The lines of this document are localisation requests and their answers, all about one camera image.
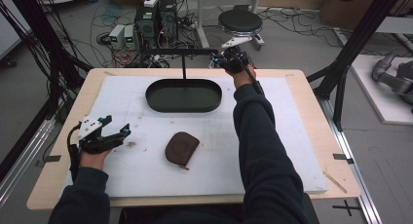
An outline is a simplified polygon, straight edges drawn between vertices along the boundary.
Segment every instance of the brown pouch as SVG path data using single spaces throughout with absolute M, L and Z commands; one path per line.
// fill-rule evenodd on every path
M 188 169 L 186 165 L 194 154 L 195 149 L 200 144 L 200 140 L 187 132 L 176 133 L 169 141 L 165 149 L 168 161 Z

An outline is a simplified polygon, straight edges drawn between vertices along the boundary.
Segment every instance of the tray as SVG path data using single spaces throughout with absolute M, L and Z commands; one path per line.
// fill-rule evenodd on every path
M 202 113 L 221 103 L 221 88 L 205 79 L 164 79 L 146 90 L 148 105 L 158 112 Z

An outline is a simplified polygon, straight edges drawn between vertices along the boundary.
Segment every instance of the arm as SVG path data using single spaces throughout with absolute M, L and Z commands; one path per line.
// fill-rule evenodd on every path
M 55 206 L 49 223 L 108 223 L 110 204 L 105 194 L 108 175 L 102 171 L 109 151 L 98 155 L 81 155 L 79 173 L 67 186 Z
M 245 223 L 308 223 L 303 184 L 276 132 L 273 108 L 240 76 L 233 76 L 234 124 L 240 140 Z

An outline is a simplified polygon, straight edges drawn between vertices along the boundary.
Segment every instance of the person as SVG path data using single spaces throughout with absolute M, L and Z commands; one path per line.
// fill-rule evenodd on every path
M 255 77 L 254 69 L 248 68 Z M 255 91 L 245 71 L 227 73 L 236 87 L 233 117 L 245 188 L 244 220 L 219 210 L 183 208 L 153 223 L 309 223 L 303 207 L 303 184 L 276 132 L 272 105 Z M 104 192 L 108 175 L 102 171 L 108 154 L 82 152 L 78 177 L 64 189 L 49 223 L 108 223 L 110 204 Z

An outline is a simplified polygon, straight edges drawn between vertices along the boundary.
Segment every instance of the electronic equipment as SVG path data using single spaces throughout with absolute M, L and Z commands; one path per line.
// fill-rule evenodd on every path
M 125 44 L 128 50 L 136 50 L 136 33 L 134 32 L 134 25 L 125 26 Z
M 413 104 L 413 60 L 398 66 L 395 76 L 387 73 L 392 67 L 392 61 L 397 56 L 393 49 L 379 60 L 373 67 L 371 78 L 392 88 L 404 102 Z
M 159 2 L 155 7 L 138 6 L 134 24 L 139 36 L 139 42 L 143 41 L 144 48 L 158 48 L 158 38 L 161 28 L 161 16 L 159 13 Z
M 255 69 L 251 58 L 246 54 L 246 52 L 242 52 L 239 46 L 229 47 L 218 55 L 211 54 L 209 67 L 212 67 L 214 65 L 219 65 L 219 67 L 224 68 L 226 71 L 232 74 L 245 71 L 249 76 L 249 79 L 251 80 L 252 86 L 254 87 L 255 91 L 258 94 L 264 94 L 264 90 L 262 89 L 261 84 L 249 71 L 249 65 L 252 65 L 252 67 L 254 67 Z
M 155 7 L 159 0 L 146 0 L 143 2 L 145 7 Z
M 162 30 L 164 37 L 173 41 L 178 38 L 176 27 L 176 0 L 161 0 L 159 5 L 161 12 Z
M 108 136 L 102 136 L 102 129 L 112 122 L 112 116 L 99 118 L 98 120 L 86 115 L 82 122 L 79 122 L 67 136 L 67 150 L 70 156 L 70 172 L 72 181 L 75 181 L 80 164 L 80 155 L 82 151 L 89 154 L 99 154 L 107 150 L 111 150 L 124 144 L 124 139 L 131 134 L 130 125 L 126 124 L 119 130 L 119 133 L 114 133 Z M 70 139 L 72 133 L 78 130 L 79 145 L 71 144 Z
M 125 46 L 125 26 L 116 25 L 116 27 L 110 32 L 109 39 L 112 44 L 113 50 L 122 50 Z

